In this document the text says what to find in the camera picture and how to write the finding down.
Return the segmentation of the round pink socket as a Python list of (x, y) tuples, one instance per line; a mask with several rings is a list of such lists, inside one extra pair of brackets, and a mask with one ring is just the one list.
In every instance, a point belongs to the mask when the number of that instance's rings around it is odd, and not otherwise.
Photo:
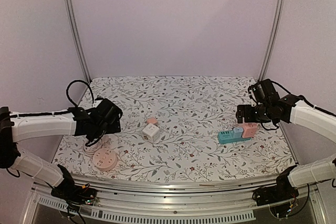
[(99, 171), (107, 172), (115, 168), (118, 158), (115, 151), (109, 148), (101, 148), (94, 153), (92, 161)]

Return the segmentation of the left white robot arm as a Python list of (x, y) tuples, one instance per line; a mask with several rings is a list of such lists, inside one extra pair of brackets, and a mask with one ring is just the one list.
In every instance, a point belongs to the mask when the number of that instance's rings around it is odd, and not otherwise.
[(108, 99), (95, 101), (90, 109), (79, 106), (63, 111), (18, 113), (1, 108), (1, 168), (14, 169), (40, 179), (67, 200), (78, 195), (78, 188), (65, 168), (51, 164), (18, 147), (24, 140), (47, 136), (84, 136), (85, 145), (95, 145), (106, 134), (121, 132), (122, 110)]

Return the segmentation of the aluminium frame post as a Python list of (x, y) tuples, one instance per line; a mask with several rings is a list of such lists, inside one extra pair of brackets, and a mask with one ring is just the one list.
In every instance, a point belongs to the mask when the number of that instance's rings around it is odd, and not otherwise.
[(76, 16), (75, 16), (74, 5), (73, 5), (72, 0), (64, 0), (64, 2), (65, 2), (65, 9), (66, 9), (66, 13), (68, 16), (70, 31), (72, 34), (73, 43), (74, 43), (75, 50), (77, 53), (79, 65), (80, 65), (84, 79), (88, 83), (90, 83), (91, 76), (90, 76), (88, 64), (85, 58), (85, 53), (84, 53), (81, 39), (80, 39), (79, 29), (78, 29), (78, 25), (76, 21)]
[(281, 23), (282, 11), (284, 8), (285, 0), (276, 0), (275, 14), (272, 21), (271, 31), (268, 38), (265, 55), (261, 64), (261, 69), (258, 75), (258, 81), (264, 80), (270, 64), (272, 52), (276, 43), (276, 38)]

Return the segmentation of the aluminium front rail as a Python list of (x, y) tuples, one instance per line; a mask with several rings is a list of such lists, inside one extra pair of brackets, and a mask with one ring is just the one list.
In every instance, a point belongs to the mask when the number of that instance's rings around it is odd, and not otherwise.
[(328, 223), (316, 185), (299, 189), (293, 212), (284, 218), (276, 210), (285, 202), (258, 206), (253, 191), (275, 184), (273, 175), (222, 182), (152, 183), (76, 175), (77, 184), (97, 190), (91, 206), (83, 205), (67, 218), (67, 204), (34, 182), (23, 223)]

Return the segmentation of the pink cube socket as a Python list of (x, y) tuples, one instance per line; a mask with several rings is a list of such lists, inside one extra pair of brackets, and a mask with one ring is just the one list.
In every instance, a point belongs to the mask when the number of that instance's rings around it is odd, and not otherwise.
[(258, 130), (257, 123), (243, 123), (241, 124), (241, 127), (243, 128), (242, 138), (252, 138)]

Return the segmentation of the left aluminium frame post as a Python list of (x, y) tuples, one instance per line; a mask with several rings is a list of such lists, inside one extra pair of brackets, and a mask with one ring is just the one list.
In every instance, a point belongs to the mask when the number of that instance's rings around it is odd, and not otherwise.
[(76, 21), (76, 16), (75, 16), (74, 5), (73, 5), (72, 0), (64, 0), (64, 2), (65, 2), (65, 9), (66, 9), (66, 13), (68, 16), (70, 31), (72, 34), (73, 43), (74, 43), (75, 50), (77, 53), (79, 65), (80, 65), (84, 79), (88, 83), (90, 83), (91, 76), (90, 76), (88, 64), (85, 58), (85, 53), (84, 53), (81, 39), (80, 39), (79, 29), (78, 29), (78, 25)]

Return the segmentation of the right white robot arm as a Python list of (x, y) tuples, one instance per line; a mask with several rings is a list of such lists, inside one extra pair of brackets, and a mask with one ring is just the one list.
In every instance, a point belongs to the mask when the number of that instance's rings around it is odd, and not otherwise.
[[(258, 81), (248, 87), (249, 97), (255, 105), (237, 106), (238, 123), (279, 122), (305, 127), (335, 142), (335, 114), (310, 103), (303, 95), (295, 95), (279, 83), (270, 79)], [(305, 184), (322, 183), (335, 179), (335, 154), (306, 165), (287, 169), (277, 177), (277, 185), (271, 190), (276, 201), (284, 200), (292, 188)]]

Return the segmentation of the floral table mat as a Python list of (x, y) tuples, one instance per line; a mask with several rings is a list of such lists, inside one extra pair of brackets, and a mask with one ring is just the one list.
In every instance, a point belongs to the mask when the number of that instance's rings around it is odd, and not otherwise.
[[(99, 171), (83, 149), (84, 137), (65, 136), (53, 162), (71, 173), (139, 182), (211, 182), (279, 174), (295, 163), (281, 130), (259, 128), (249, 141), (219, 144), (220, 131), (236, 126), (239, 104), (249, 104), (249, 77), (95, 78), (91, 96), (107, 98), (123, 111), (121, 132), (100, 145), (116, 152), (118, 162)], [(160, 136), (142, 133), (146, 120), (158, 120)]]

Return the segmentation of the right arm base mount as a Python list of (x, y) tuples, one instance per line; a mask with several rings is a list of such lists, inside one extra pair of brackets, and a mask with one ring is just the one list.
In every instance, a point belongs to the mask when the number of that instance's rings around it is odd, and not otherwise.
[(271, 205), (271, 214), (277, 218), (287, 218), (293, 208), (297, 206), (299, 192), (291, 186), (288, 175), (296, 167), (290, 166), (285, 169), (277, 178), (276, 184), (269, 187), (259, 187), (253, 191), (252, 199), (257, 206)]

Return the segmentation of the right aluminium frame post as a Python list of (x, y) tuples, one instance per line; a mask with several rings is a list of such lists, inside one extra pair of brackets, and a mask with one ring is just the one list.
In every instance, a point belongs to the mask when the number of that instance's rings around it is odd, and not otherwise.
[(276, 0), (275, 14), (272, 21), (271, 31), (268, 38), (265, 55), (261, 64), (261, 69), (258, 75), (258, 81), (264, 80), (270, 64), (272, 52), (276, 43), (276, 38), (281, 23), (282, 11), (284, 8), (285, 0)]

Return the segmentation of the small blue plug adapter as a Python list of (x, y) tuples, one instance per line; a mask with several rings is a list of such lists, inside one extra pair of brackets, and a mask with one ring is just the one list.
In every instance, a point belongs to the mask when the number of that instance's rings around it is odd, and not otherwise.
[(233, 140), (240, 141), (242, 139), (243, 132), (244, 132), (244, 129), (242, 127), (233, 128)]

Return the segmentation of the small pink plug adapter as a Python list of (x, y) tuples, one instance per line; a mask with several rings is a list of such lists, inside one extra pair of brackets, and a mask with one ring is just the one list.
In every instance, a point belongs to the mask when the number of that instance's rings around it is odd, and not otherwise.
[(147, 124), (158, 125), (158, 120), (155, 117), (150, 117), (146, 120)]

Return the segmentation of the teal power strip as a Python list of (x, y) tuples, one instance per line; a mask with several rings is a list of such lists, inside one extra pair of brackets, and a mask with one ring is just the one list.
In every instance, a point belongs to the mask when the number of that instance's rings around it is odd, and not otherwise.
[(217, 135), (217, 139), (219, 144), (229, 144), (243, 141), (243, 138), (241, 138), (240, 141), (233, 140), (233, 130), (219, 132)]

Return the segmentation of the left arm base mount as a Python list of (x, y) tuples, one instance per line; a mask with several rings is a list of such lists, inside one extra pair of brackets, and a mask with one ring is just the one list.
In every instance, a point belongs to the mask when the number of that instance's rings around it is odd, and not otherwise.
[(92, 205), (96, 201), (98, 191), (91, 188), (89, 183), (82, 186), (76, 185), (73, 177), (65, 167), (59, 164), (57, 167), (62, 173), (63, 180), (58, 186), (51, 186), (51, 195), (63, 199), (66, 202), (68, 220), (72, 223), (77, 223), (73, 220), (75, 215), (73, 215), (72, 212), (74, 212), (80, 218), (82, 223), (86, 223), (80, 213), (80, 206)]

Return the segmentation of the white cube socket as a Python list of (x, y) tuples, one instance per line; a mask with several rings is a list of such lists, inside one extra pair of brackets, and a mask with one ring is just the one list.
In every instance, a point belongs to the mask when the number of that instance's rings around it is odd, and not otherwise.
[(160, 136), (160, 129), (154, 124), (148, 124), (143, 128), (142, 133), (150, 141), (155, 141)]

